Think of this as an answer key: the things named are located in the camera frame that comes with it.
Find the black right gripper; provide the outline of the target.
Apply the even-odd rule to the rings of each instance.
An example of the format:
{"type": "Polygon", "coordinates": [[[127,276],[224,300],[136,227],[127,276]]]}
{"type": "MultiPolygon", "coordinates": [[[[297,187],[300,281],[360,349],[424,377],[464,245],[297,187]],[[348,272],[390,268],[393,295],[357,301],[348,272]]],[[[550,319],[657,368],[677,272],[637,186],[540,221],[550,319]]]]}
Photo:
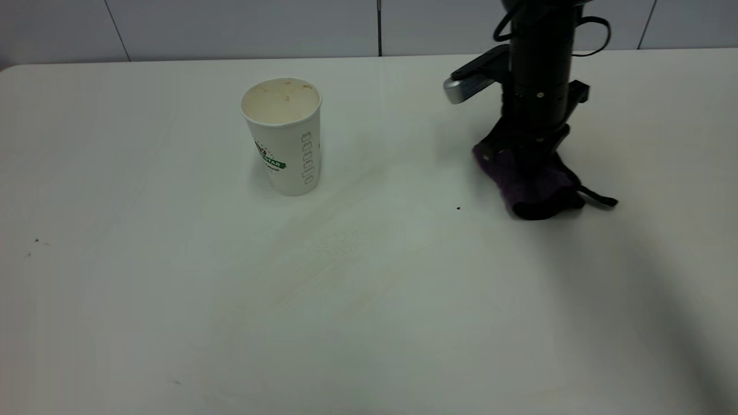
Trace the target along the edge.
{"type": "Polygon", "coordinates": [[[519,91],[513,81],[503,82],[500,120],[478,142],[478,158],[496,161],[513,157],[520,175],[557,173],[557,147],[570,132],[570,116],[588,101],[589,93],[590,86],[580,81],[533,94],[519,91]]]}

